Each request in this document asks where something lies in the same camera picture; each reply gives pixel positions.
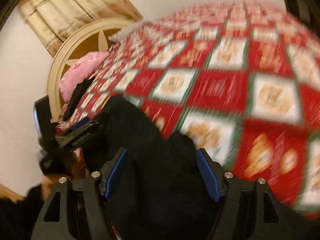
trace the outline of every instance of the bed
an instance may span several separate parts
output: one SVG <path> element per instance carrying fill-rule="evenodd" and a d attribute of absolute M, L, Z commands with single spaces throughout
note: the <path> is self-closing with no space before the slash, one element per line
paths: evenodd
<path fill-rule="evenodd" d="M 73 44 L 61 48 L 50 71 L 55 121 L 57 84 L 66 62 L 79 57 L 70 57 Z M 278 199 L 318 214 L 320 45 L 295 17 L 255 0 L 193 5 L 109 51 L 69 126 L 122 94 L 165 138 L 180 130 L 226 170 L 264 177 Z"/>

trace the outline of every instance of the white square pattern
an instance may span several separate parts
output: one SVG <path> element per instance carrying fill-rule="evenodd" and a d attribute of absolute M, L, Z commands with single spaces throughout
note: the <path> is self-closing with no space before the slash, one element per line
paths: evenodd
<path fill-rule="evenodd" d="M 257 25 L 268 25 L 269 23 L 268 19 L 264 17 L 251 17 L 250 22 L 251 24 L 257 24 Z"/>
<path fill-rule="evenodd" d="M 247 28 L 247 21 L 246 20 L 241 20 L 241 21 L 228 21 L 226 29 L 230 30 L 239 30 L 239 31 L 244 31 Z"/>
<path fill-rule="evenodd" d="M 291 24 L 280 22 L 277 23 L 276 28 L 279 33 L 287 34 L 290 36 L 297 35 L 297 28 L 292 26 Z"/>
<path fill-rule="evenodd" d="M 173 33 L 170 33 L 167 36 L 160 36 L 159 40 L 155 43 L 155 46 L 165 45 L 173 38 Z"/>
<path fill-rule="evenodd" d="M 189 112 L 180 129 L 188 135 L 197 148 L 205 148 L 210 158 L 226 164 L 232 148 L 232 137 L 236 127 L 234 121 L 201 112 Z"/>
<path fill-rule="evenodd" d="M 222 38 L 211 55 L 208 68 L 241 69 L 244 64 L 244 49 L 247 39 Z"/>
<path fill-rule="evenodd" d="M 292 80 L 257 74 L 252 93 L 253 116 L 288 123 L 300 120 L 301 110 Z"/>
<path fill-rule="evenodd" d="M 278 34 L 273 28 L 254 28 L 253 39 L 255 41 L 277 41 Z"/>
<path fill-rule="evenodd" d="M 168 70 L 155 88 L 152 97 L 180 103 L 190 89 L 195 72 L 184 69 Z"/>
<path fill-rule="evenodd" d="M 132 82 L 132 80 L 137 75 L 138 70 L 130 70 L 122 77 L 119 83 L 115 86 L 115 90 L 125 91 L 128 85 Z"/>
<path fill-rule="evenodd" d="M 317 41 L 314 41 L 312 39 L 306 40 L 306 46 L 308 49 L 310 49 L 315 57 L 320 57 L 320 45 Z"/>
<path fill-rule="evenodd" d="M 201 27 L 196 33 L 196 40 L 214 40 L 217 37 L 218 28 L 203 28 Z"/>
<path fill-rule="evenodd" d="M 124 99 L 127 100 L 128 102 L 130 102 L 131 104 L 133 104 L 136 107 L 139 107 L 142 103 L 142 99 L 141 98 L 136 98 L 134 96 L 124 96 Z"/>
<path fill-rule="evenodd" d="M 150 61 L 149 68 L 165 68 L 167 64 L 184 49 L 185 45 L 185 41 L 170 42 Z"/>
<path fill-rule="evenodd" d="M 307 49 L 298 48 L 294 45 L 288 46 L 287 51 L 299 82 L 307 83 L 320 90 L 320 71 L 312 53 Z"/>
<path fill-rule="evenodd" d="M 318 180 L 320 174 L 320 139 L 311 142 L 309 146 L 308 170 L 306 175 L 306 187 L 301 196 L 302 205 L 320 205 L 320 191 Z"/>

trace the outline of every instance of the person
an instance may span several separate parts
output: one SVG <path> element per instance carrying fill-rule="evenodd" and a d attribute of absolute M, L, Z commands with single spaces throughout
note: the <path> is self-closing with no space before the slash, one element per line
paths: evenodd
<path fill-rule="evenodd" d="M 0 198 L 0 234 L 3 240 L 29 240 L 39 212 L 52 188 L 63 174 L 43 176 L 41 184 L 31 188 L 26 197 Z"/>

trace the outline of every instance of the blue padding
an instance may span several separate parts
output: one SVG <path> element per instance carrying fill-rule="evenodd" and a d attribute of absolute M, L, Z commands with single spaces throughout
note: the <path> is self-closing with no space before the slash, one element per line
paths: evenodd
<path fill-rule="evenodd" d="M 82 118 L 79 122 L 77 122 L 74 126 L 72 126 L 70 129 L 71 131 L 77 130 L 79 127 L 85 125 L 89 121 L 90 121 L 90 118 L 86 116 Z"/>
<path fill-rule="evenodd" d="M 124 149 L 123 152 L 121 153 L 116 165 L 114 166 L 109 178 L 106 181 L 106 192 L 104 194 L 104 197 L 108 199 L 112 194 L 113 190 L 115 190 L 117 184 L 118 184 L 118 176 L 119 172 L 121 170 L 121 164 L 123 162 L 123 158 L 125 156 L 126 150 Z"/>
<path fill-rule="evenodd" d="M 218 179 L 200 150 L 196 153 L 196 163 L 210 197 L 218 201 L 221 197 Z"/>

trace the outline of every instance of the black clothing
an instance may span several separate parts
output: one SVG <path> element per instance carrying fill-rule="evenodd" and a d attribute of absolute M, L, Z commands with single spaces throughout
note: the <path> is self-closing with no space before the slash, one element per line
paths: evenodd
<path fill-rule="evenodd" d="M 123 240 L 206 239 L 220 205 L 206 190 L 196 166 L 196 149 L 178 131 L 164 140 L 152 121 L 121 96 L 103 109 L 101 136 L 85 145 L 90 172 L 120 147 L 128 150 L 120 183 L 106 205 Z M 293 240 L 320 239 L 320 224 L 282 205 Z"/>
<path fill-rule="evenodd" d="M 44 204 L 41 185 L 30 189 L 23 200 L 0 198 L 0 235 L 3 240 L 29 240 Z"/>
<path fill-rule="evenodd" d="M 73 115 L 73 112 L 75 111 L 78 102 L 80 101 L 84 93 L 88 90 L 93 80 L 94 77 L 91 79 L 84 79 L 80 84 L 77 84 L 75 90 L 73 90 L 72 96 L 68 103 L 68 108 L 63 114 L 64 121 L 68 120 Z"/>

